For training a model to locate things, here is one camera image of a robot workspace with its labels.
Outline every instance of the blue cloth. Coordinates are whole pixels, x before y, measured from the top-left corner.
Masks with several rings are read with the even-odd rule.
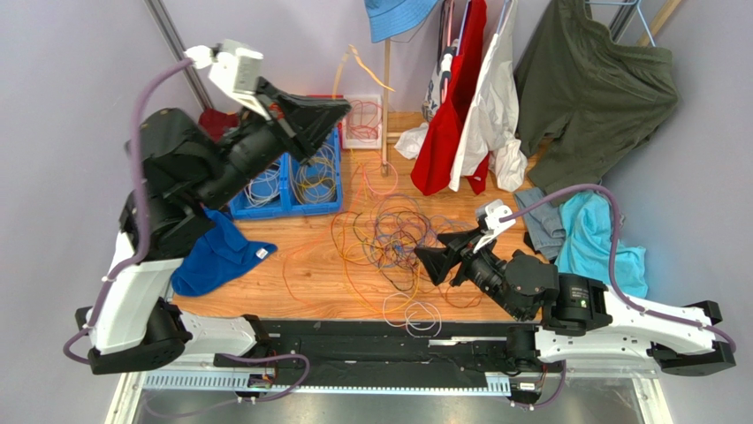
[[[248,241],[227,216],[205,209],[215,228],[194,245],[183,263],[172,273],[172,289],[181,296],[201,296],[246,274],[278,247]]]
[[[543,199],[544,192],[534,187],[523,192],[515,192],[513,197],[518,209],[523,209]],[[524,215],[523,221],[526,223],[534,250],[549,261],[556,258],[565,244],[565,229],[562,227],[562,219],[559,218],[559,210],[546,202]]]
[[[371,42],[405,33],[429,16],[438,0],[365,0]]]
[[[612,243],[612,213],[609,202],[594,192],[580,192],[559,207],[565,227],[565,244],[554,262],[561,273],[577,274],[609,284],[609,247]],[[645,298],[643,247],[625,247],[618,242],[614,277],[630,296]]]

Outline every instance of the blue plastic crate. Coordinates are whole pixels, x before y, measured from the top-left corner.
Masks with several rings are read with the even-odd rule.
[[[332,161],[333,167],[325,166],[317,159]],[[304,167],[295,160],[288,161],[287,193],[291,216],[325,215],[339,212],[343,206],[343,184],[340,177],[340,140],[337,128],[324,142],[312,158],[312,164]],[[296,180],[305,183],[307,179],[318,184],[301,188]]]
[[[290,208],[285,203],[285,195],[283,193],[287,188],[287,154],[280,156],[277,164],[279,167],[279,174],[276,181],[270,181],[269,183],[263,181],[268,174],[265,175],[265,173],[262,173],[259,177],[254,179],[254,182],[250,186],[251,193],[261,198],[269,196],[272,191],[277,189],[279,192],[277,198],[264,205],[253,206],[246,194],[247,188],[244,188],[244,190],[238,193],[230,202],[230,213],[233,219],[270,219],[288,215],[287,211]]]
[[[296,190],[297,185],[293,183],[294,177],[298,175],[297,173],[301,166],[294,159],[291,159],[288,154],[284,154],[279,159],[279,197],[263,206],[253,207],[245,191],[240,192],[230,202],[232,218],[236,220],[255,220],[278,218],[281,216],[325,215],[339,212],[343,204],[343,186],[340,177],[341,153],[337,128],[324,144],[328,148],[323,146],[317,152],[317,155],[315,155],[313,164],[302,171],[304,173],[302,174],[303,181],[306,178],[311,178],[311,181],[319,182],[319,184],[312,185],[305,190],[299,189],[298,197],[302,201],[296,198],[294,190]],[[321,162],[316,160],[317,157],[325,157],[327,160],[332,161],[334,172],[329,167],[322,166]],[[324,182],[320,182],[322,175],[327,177]],[[259,187],[260,190],[263,190],[264,185],[260,185]],[[263,197],[268,193],[260,191],[258,194]]]

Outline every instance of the white bracket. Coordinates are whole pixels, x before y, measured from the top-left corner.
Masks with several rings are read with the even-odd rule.
[[[580,337],[558,336],[554,331],[542,329],[536,333],[536,349],[541,351],[539,359],[547,363],[558,360],[641,362],[650,360],[647,350],[651,348],[651,342],[687,355],[713,352],[714,335],[708,330],[641,314],[622,303],[611,290],[605,291],[604,301],[606,312],[612,316],[611,324]],[[711,324],[711,320],[699,307],[671,307],[645,299],[633,301],[651,310],[687,318],[703,325]]]
[[[249,110],[271,120],[262,104],[256,100],[256,81],[262,69],[264,55],[246,44],[224,40],[215,56],[206,46],[186,50],[186,57],[194,60],[197,69],[209,68],[209,80],[223,93]]]
[[[131,240],[124,232],[115,241],[110,269],[133,256]],[[102,355],[135,347],[147,332],[147,321],[160,296],[170,284],[170,276],[183,259],[144,261],[123,269],[102,305],[99,321],[89,331],[92,345]],[[92,310],[87,312],[87,321]]]
[[[481,239],[478,240],[478,243],[475,244],[473,248],[474,254],[478,252],[482,247],[490,244],[494,239],[499,237],[500,234],[509,230],[513,225],[515,225],[514,219],[505,221],[503,223],[499,221],[500,218],[504,218],[505,216],[510,216],[512,214],[513,210],[510,209],[510,207],[505,206],[505,203],[500,199],[491,201],[475,211],[476,218],[486,216],[484,218],[484,222],[486,223],[487,230],[484,232],[484,235],[481,237]]]
[[[180,321],[194,336],[186,343],[181,359],[188,356],[208,356],[215,353],[227,353],[240,356],[256,345],[256,337],[251,324],[246,318],[216,318],[199,316],[183,311]]]

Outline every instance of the gray wall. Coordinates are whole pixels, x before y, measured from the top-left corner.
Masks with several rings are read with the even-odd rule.
[[[173,61],[134,0],[2,2],[0,51],[0,421],[102,422],[118,378],[61,347],[110,265],[133,101]],[[199,112],[182,77],[162,106]]]
[[[663,376],[675,422],[748,422],[753,382],[753,39],[749,0],[686,0],[657,38],[674,53],[682,100],[606,184],[627,214],[625,240],[648,248],[649,298],[717,300],[738,366],[701,379]]]
[[[465,0],[456,1],[454,32],[460,30]],[[504,0],[487,0],[487,34],[497,28]],[[549,0],[520,0],[515,23],[514,53],[520,57]],[[213,45],[231,38],[264,54],[262,74],[285,91],[330,94],[335,71],[348,44],[364,63],[382,78],[384,44],[372,44],[363,0],[165,0],[186,46]],[[609,23],[616,7],[596,6],[595,16]],[[420,110],[437,56],[439,8],[426,23],[397,35],[392,43],[392,110]],[[237,106],[207,82],[216,107],[233,111]],[[351,58],[338,88],[345,94],[381,94],[378,86]]]

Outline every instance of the red shirt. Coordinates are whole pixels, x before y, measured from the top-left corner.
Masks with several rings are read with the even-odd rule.
[[[475,84],[483,61],[483,28],[486,25],[486,2],[470,0],[466,24],[460,41],[459,53],[453,59],[452,77],[447,87],[447,97],[429,122],[426,139],[410,174],[413,184],[429,196],[450,184],[450,171],[453,169],[455,152],[460,144],[460,134],[466,122],[468,109],[475,93]],[[474,192],[480,193],[486,187],[486,171],[489,157],[478,166],[483,168],[481,181],[469,178]]]

